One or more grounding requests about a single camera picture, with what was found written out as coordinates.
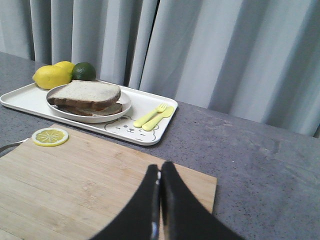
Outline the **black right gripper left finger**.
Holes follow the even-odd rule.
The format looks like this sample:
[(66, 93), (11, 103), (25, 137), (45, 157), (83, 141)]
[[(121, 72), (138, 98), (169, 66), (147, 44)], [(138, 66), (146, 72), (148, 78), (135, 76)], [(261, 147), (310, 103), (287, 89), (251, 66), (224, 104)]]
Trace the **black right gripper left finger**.
[(138, 189), (120, 213), (93, 240), (157, 240), (160, 228), (160, 172), (147, 167)]

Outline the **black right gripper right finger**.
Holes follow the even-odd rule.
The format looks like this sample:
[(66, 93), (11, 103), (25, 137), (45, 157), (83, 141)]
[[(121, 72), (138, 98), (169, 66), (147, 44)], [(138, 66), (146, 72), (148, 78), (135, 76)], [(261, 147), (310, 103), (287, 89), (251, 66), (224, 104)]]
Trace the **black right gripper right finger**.
[(170, 161), (161, 167), (161, 203), (166, 240), (243, 239), (204, 208)]

